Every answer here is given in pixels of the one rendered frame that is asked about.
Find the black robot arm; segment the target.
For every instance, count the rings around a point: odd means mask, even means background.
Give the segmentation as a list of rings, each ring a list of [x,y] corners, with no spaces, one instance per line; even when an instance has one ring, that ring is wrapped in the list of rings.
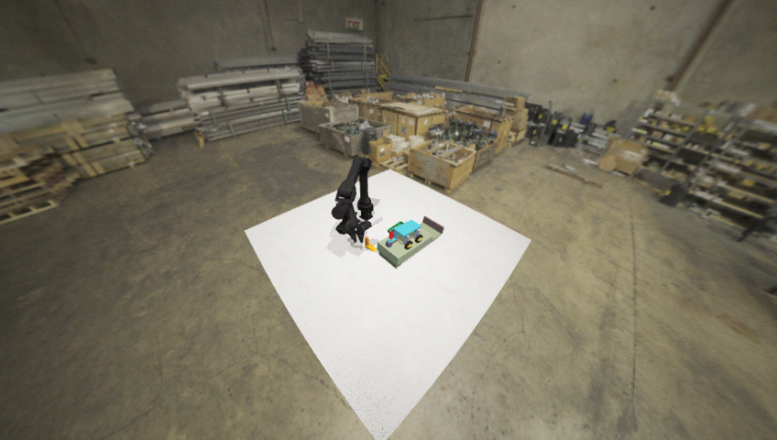
[[[371,167],[371,160],[369,158],[354,158],[353,164],[351,167],[351,170],[349,171],[349,174],[347,176],[346,181],[343,181],[342,184],[339,186],[335,201],[338,202],[336,206],[332,210],[332,215],[335,219],[342,219],[342,221],[339,223],[336,230],[339,234],[346,234],[346,232],[349,231],[350,228],[354,227],[350,219],[346,218],[344,220],[344,216],[354,212],[354,206],[352,202],[356,198],[356,179],[359,175],[359,188],[360,188],[360,198],[357,201],[357,209],[361,211],[361,215],[359,216],[363,220],[367,221],[370,218],[373,217],[372,211],[374,210],[374,206],[371,203],[371,199],[368,196],[368,188],[367,188],[367,173],[370,170]],[[343,197],[343,198],[339,198]]]

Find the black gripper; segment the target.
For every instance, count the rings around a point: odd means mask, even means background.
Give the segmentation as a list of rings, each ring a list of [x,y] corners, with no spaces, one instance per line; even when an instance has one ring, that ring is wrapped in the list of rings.
[[[357,212],[354,211],[344,216],[344,220],[346,220],[346,218],[350,219],[350,221],[354,226],[350,228],[349,231],[346,233],[352,238],[352,240],[355,243],[356,243],[356,235],[357,235],[360,243],[362,244],[365,231],[368,230],[372,225],[371,225],[371,222],[369,221],[364,221],[360,223],[360,220],[357,220],[356,215],[357,215]]]

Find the yellow wheel chock with orange handle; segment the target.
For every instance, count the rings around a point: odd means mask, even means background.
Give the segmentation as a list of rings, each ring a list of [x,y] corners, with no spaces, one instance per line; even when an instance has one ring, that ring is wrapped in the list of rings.
[[[369,250],[371,250],[371,251],[373,251],[373,252],[375,252],[375,251],[377,250],[377,249],[376,249],[374,246],[372,246],[372,245],[370,245],[370,244],[368,243],[368,237],[366,237],[366,238],[365,238],[365,242],[366,242],[366,244],[365,244],[365,248],[367,248],[367,249],[369,249]]]

